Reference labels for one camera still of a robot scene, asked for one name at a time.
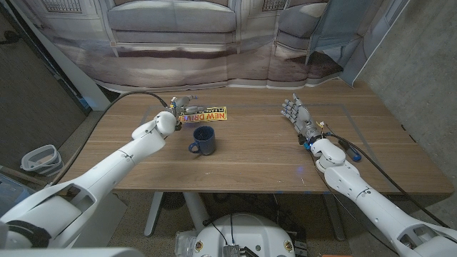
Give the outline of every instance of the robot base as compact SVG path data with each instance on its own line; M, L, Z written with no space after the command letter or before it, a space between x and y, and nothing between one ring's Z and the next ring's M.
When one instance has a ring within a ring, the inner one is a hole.
M246 256L253 257L295 256L288 234L273 221L262 216L235 213L231 217L227 215L214 221L214 225L220 233L212 224L205 227L197 236L195 231L178 232L176 256L235 257L240 256L243 251Z

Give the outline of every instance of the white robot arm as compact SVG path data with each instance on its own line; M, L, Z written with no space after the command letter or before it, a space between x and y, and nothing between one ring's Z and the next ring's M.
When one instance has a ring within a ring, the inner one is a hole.
M455 256L457 231L419 221L374 190L357 168L346 160L346 154L318 131L306 107L293 95L294 102L283 104L286 116L295 126L300 143L315 157L317 169L326 183L351 199L391 242L400 256Z
M165 111L139 126L133 140L78 178L36 192L0 218L8 225L5 248L65 248L81 233L101 200L146 157L165 146L177 117L195 96L172 99Z

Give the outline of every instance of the black cable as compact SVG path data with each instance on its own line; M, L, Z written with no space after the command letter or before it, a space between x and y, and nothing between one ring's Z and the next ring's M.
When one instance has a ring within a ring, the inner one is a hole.
M267 215L266 211L269 210L271 213L268 214L269 217L272 217L273 215L276 217L277 214L277 208L274 210L271 208L271 203L265 202L264 200L260 199L256 194L247 194L247 193L235 193L235 196L238 196L239 198L243 199L245 202L249 203L250 206L255 207L259 213L262 213L262 215ZM298 229L298 233L305 233L305 229L301 226L298 225L296 222L297 217L295 217L290 211L284 211L282 209L279 209L279 212L281 213L281 216L283 217L283 223L280 222L278 224L280 227L287 226L290 229Z
M233 239L233 223L231 221L231 213L230 213L230 227L231 227L231 243L234 245L235 240Z
M225 236L222 234L222 232L221 232L220 230L218 230L218 229L217 229L216 225L214 225L214 223L213 223L213 222L211 222L211 224L213 224L213 227L214 227L214 228L215 228L217 231L219 231L219 233L221 234L221 236L224 238L224 240L225 240L225 242L226 242L226 246L227 246L227 245L228 245L228 243L227 243L227 239L226 239L226 237L225 237Z
M375 236L373 233L371 233L370 229L367 228L365 225L363 225L344 205L343 203L341 203L340 199L338 199L338 197L333 193L333 191L331 190L331 188L328 186L328 184L326 183L326 181L321 177L321 175L319 174L319 170L317 169L317 166L316 166L316 162L314 161L314 157L313 157L313 154L311 152L309 152L310 156L311 156L311 160L313 160L313 163L314 163L314 168L319 176L319 178L321 178L321 180L323 181L323 183L326 185L326 187L328 188L328 190L330 191L330 193L333 195L333 197L340 203L340 205L346 210L347 213L349 213L349 215L357 221L357 223L362 226L368 233L370 233L371 236L373 236L379 243L382 243L383 246L387 247L389 250L391 250L393 253L395 253L396 255L398 255L398 253L393 250L390 246L386 245L380 238L378 238L377 236Z
M87 141L89 140L89 138L91 137L92 133L94 132L95 128L97 127L97 125L99 124L101 118L103 118L106 114L106 112L119 100L121 100L123 97L125 96L128 96L128 95L131 95L131 94L148 94L150 96L154 96L155 98L157 98L161 104L164 106L164 107L167 107L168 104L166 104L166 102L160 98L160 96L157 96L156 94L154 93L151 93L151 92L147 92L147 91L135 91L135 92L128 92L128 93L125 93L125 94L122 94L120 95L117 99L115 99L114 101L112 101L108 107L106 107L105 111L101 114L100 118L97 120L97 122L94 124L94 126L92 127L91 129L91 132L87 135L87 137L84 139L84 142L82 144L82 146L78 149L78 151L76 151L76 153L74 154L73 158L70 160L68 166L65 168L65 170L61 173L58 174L58 176L54 179L54 181L52 182L52 185L54 184L57 184L66 174L66 172L71 168L71 166L73 165L73 163L75 162L76 158L78 158L79 154L81 153L81 151L83 150L83 147L86 145Z
M361 152L387 178L387 180L389 180L404 196L406 196L410 201L412 201L417 207L419 207L424 213L426 213L430 218L432 218L438 224L442 225L445 228L449 228L449 226L446 223L444 223L441 219L439 219L438 217L433 215L430 211L428 211L426 208L424 208L419 202L414 200L414 198L412 198L409 195L409 193L406 193L406 191L404 191L397 183L395 183L395 181L389 175L387 175L387 173L378 164L376 164L376 162L374 162L370 158L370 156L368 156L368 154L366 154L362 149L360 149L358 146L356 146L355 144L351 143L347 139L344 139L344 138L342 138L340 136L337 136L337 135L335 135L333 133L328 134L328 136L332 136L332 137L335 137L335 138L337 138L339 140L345 141L346 143L348 143L349 145L354 147L357 151Z

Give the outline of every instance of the white basket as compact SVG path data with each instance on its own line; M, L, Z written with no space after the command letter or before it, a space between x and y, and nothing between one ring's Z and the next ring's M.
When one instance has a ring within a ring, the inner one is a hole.
M60 153L53 145L42 146L24 155L21 168L43 176L53 176L64 167Z

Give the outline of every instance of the curtain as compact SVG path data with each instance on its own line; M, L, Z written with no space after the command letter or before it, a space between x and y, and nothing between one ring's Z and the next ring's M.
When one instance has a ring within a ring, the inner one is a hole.
M352 85L407 1L16 0L114 91Z

